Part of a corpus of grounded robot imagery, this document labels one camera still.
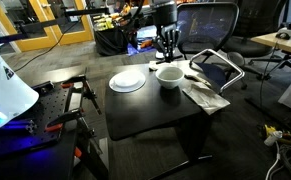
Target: office chair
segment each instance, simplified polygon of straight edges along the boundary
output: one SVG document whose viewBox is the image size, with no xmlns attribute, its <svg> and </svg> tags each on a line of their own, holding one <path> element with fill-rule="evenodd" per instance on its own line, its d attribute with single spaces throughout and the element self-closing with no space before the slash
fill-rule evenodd
<svg viewBox="0 0 291 180">
<path fill-rule="evenodd" d="M 273 47 L 262 45 L 250 40 L 251 37 L 277 32 L 279 29 L 280 15 L 287 0 L 239 0 L 237 5 L 240 8 L 240 14 L 237 20 L 233 36 L 222 47 L 224 52 L 238 52 L 245 58 L 262 57 L 271 54 Z M 270 59 L 252 59 L 248 64 L 252 65 L 254 61 L 266 61 L 279 63 L 269 71 L 272 72 L 277 67 L 284 65 L 291 67 L 291 53 L 286 53 L 284 58 L 272 56 Z M 239 58 L 237 54 L 231 54 L 234 58 Z M 264 77 L 252 67 L 246 66 L 245 62 L 240 66 L 244 71 L 257 75 L 258 79 L 269 79 L 269 73 Z"/>
<path fill-rule="evenodd" d="M 178 49 L 185 59 L 187 59 L 186 54 L 197 54 L 205 49 L 217 52 L 230 38 L 238 17 L 238 7 L 234 3 L 182 4 L 177 10 L 177 27 L 181 31 Z M 204 55 L 206 55 L 204 61 L 196 64 L 204 71 L 207 78 L 215 80 L 217 77 L 215 82 L 222 87 L 229 80 L 229 73 L 225 75 L 224 71 L 228 69 L 232 73 L 236 70 L 228 63 L 213 63 L 228 67 L 225 69 L 207 64 L 205 61 L 215 54 L 206 51 Z"/>
</svg>

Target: table leg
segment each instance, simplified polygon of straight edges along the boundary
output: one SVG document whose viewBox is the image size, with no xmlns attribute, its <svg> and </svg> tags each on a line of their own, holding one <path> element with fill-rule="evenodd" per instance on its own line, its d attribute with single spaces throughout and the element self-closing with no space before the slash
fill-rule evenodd
<svg viewBox="0 0 291 180">
<path fill-rule="evenodd" d="M 176 172 L 189 168 L 197 163 L 206 162 L 212 159 L 212 155 L 200 156 L 205 140 L 211 129 L 212 118 L 205 112 L 189 116 L 179 120 L 179 125 L 175 127 L 178 140 L 188 157 L 185 161 L 150 180 L 157 180 L 172 175 Z"/>
</svg>

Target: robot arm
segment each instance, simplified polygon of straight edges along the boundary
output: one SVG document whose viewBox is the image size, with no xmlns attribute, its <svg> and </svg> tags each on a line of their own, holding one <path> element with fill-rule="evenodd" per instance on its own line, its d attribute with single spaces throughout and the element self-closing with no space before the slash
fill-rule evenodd
<svg viewBox="0 0 291 180">
<path fill-rule="evenodd" d="M 180 31 L 176 29 L 177 5 L 175 1 L 157 0 L 151 5 L 157 36 L 153 39 L 154 47 L 164 55 L 162 62 L 172 62 L 178 57 L 173 51 L 178 44 Z"/>
</svg>

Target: chair wheel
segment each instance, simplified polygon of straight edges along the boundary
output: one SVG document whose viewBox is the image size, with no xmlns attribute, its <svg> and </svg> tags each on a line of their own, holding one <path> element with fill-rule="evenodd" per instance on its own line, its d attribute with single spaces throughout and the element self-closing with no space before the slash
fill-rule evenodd
<svg viewBox="0 0 291 180">
<path fill-rule="evenodd" d="M 243 84 L 243 85 L 241 86 L 241 89 L 242 89 L 242 90 L 246 90 L 246 89 L 247 89 L 247 84 Z"/>
</svg>

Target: gray carpet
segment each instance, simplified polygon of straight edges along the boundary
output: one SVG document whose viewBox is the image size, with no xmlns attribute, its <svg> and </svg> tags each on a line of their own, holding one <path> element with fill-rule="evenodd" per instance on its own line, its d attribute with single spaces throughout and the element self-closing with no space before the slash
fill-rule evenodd
<svg viewBox="0 0 291 180">
<path fill-rule="evenodd" d="M 45 50 L 31 51 L 4 57 L 6 62 L 17 69 L 35 55 Z M 97 102 L 104 112 L 106 78 L 113 67 L 129 64 L 142 64 L 154 60 L 154 52 L 137 54 L 132 57 L 117 55 L 101 57 L 95 52 L 94 42 L 56 47 L 17 72 L 20 77 L 35 73 L 83 65 L 88 68 L 90 85 L 98 95 Z M 263 71 L 266 63 L 255 63 L 254 67 Z M 291 110 L 277 100 L 291 83 L 291 70 L 288 67 L 276 70 L 263 86 L 263 105 L 271 109 L 278 119 L 288 122 Z M 260 81 L 255 75 L 246 74 L 247 90 L 240 89 L 240 83 L 225 91 L 224 97 L 231 105 L 215 118 L 207 138 L 204 152 L 212 154 L 213 160 L 198 164 L 176 173 L 166 179 L 264 179 L 267 170 L 275 160 L 275 149 L 266 147 L 259 137 L 258 125 L 275 124 L 244 98 L 253 96 L 259 99 Z M 84 103 L 89 126 L 96 131 L 97 138 L 108 137 L 105 116 L 97 115 L 89 102 Z M 153 130 L 121 141 L 111 141 L 110 179 L 148 179 L 186 160 L 175 132 L 172 128 Z M 275 179 L 289 179 L 282 172 Z M 79 165 L 75 168 L 74 179 L 93 179 L 93 176 Z"/>
</svg>

